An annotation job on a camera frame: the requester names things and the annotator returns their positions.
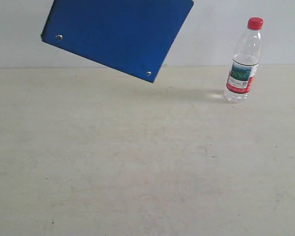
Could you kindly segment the blue binder folder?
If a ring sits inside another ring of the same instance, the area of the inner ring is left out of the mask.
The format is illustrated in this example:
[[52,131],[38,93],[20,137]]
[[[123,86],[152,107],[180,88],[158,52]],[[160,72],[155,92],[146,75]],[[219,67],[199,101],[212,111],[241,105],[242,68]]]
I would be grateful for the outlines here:
[[47,44],[153,83],[191,0],[55,0]]

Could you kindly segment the clear bottle red cap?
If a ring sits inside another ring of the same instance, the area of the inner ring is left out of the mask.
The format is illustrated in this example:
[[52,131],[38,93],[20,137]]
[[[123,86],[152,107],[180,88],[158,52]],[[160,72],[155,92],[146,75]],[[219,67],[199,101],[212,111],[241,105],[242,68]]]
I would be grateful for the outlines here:
[[251,89],[261,57],[263,23],[262,18],[250,18],[247,30],[237,42],[224,92],[230,102],[246,99]]

